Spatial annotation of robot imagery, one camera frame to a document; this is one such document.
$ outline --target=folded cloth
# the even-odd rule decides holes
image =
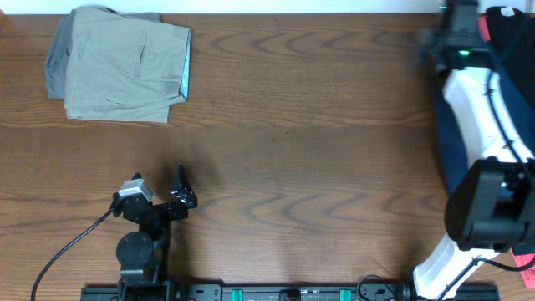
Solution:
[[[108,8],[98,8],[106,12],[116,13]],[[65,75],[69,56],[72,53],[73,40],[72,29],[76,9],[61,20],[53,36],[53,41],[48,50],[47,59],[44,65],[44,74],[46,78],[46,89],[50,99],[65,98]],[[159,22],[161,15],[159,13],[131,13],[122,15],[129,18],[143,18],[146,20]]]
[[[190,36],[189,28],[78,8],[66,74],[68,118],[167,122],[169,105],[187,99]]]

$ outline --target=green strip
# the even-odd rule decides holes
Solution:
[[[340,289],[340,301],[351,301],[351,291],[348,289]]]
[[[232,301],[243,301],[243,291],[241,289],[232,290]]]

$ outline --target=white background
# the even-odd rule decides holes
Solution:
[[[524,12],[535,0],[481,0],[481,10],[509,5]],[[0,0],[5,13],[69,13],[85,4],[121,13],[436,13],[442,0]]]

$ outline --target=wooden surface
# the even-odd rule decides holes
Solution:
[[[434,16],[165,16],[193,31],[190,101],[168,125],[67,120],[44,92],[59,19],[6,16],[0,29],[1,300],[28,300],[136,171],[168,201],[177,162],[199,196],[171,254],[188,283],[406,278],[441,240],[446,195],[415,61]],[[38,300],[116,283],[116,244],[135,230],[109,218],[53,265]],[[535,298],[516,273],[471,279]]]

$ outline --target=gray cloth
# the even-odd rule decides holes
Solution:
[[[109,8],[98,8],[110,13],[117,13]],[[46,89],[50,99],[65,98],[65,75],[69,56],[73,49],[72,30],[76,9],[61,20],[53,36],[53,41],[48,49],[47,59],[44,65]],[[122,15],[130,18],[143,18],[146,20],[161,21],[159,13],[131,13]]]
[[[68,118],[167,122],[186,101],[190,29],[80,7],[66,72]]]

